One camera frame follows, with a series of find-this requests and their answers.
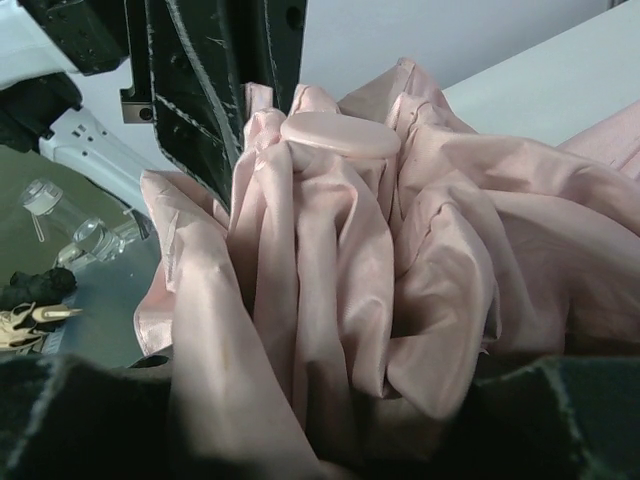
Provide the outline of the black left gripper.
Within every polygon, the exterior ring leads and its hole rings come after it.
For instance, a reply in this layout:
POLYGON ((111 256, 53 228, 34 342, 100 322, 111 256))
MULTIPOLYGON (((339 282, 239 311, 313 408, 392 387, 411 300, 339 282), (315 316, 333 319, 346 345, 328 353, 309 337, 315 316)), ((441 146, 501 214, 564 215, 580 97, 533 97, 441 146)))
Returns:
POLYGON ((85 76, 128 60, 123 121, 151 122, 153 105, 162 153, 224 207, 243 150, 246 87, 271 88, 287 111, 299 81, 302 1, 42 0, 29 13, 85 76))

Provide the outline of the pink and black folding umbrella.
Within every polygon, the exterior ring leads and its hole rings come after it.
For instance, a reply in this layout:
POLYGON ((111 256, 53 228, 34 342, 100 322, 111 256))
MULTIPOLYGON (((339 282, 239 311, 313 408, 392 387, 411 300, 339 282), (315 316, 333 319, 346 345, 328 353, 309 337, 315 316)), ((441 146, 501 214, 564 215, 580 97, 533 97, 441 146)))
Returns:
POLYGON ((637 106, 559 150, 475 132, 405 59, 340 101, 247 100, 229 209, 141 179, 177 477, 479 479, 481 355, 639 361, 637 106))

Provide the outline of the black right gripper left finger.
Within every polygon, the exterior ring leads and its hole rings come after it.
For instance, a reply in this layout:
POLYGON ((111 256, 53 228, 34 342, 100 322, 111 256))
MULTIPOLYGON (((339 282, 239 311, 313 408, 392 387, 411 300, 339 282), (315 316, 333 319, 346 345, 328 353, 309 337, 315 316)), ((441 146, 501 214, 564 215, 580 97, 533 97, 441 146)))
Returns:
POLYGON ((169 393, 169 365, 105 369, 73 355, 2 360, 2 478, 172 478, 169 393))

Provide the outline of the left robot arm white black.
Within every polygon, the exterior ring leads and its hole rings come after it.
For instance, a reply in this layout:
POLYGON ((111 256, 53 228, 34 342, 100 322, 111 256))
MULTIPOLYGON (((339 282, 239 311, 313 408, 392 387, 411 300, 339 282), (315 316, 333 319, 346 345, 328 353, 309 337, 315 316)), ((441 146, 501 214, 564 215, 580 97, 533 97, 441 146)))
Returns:
POLYGON ((178 169, 228 205, 249 116, 247 87, 291 106, 303 1, 5 1, 1 5, 1 142, 64 165, 144 212, 146 170, 178 169), (129 124, 153 128, 139 154, 83 103, 74 75, 124 63, 115 99, 129 124))

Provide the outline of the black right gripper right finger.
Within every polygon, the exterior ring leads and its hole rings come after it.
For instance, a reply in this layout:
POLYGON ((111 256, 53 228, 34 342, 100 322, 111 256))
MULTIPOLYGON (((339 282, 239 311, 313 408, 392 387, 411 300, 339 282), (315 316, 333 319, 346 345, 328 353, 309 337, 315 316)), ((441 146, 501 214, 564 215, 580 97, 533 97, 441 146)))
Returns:
POLYGON ((639 361, 545 357, 526 366, 483 354, 464 460, 479 479, 636 479, 639 361))

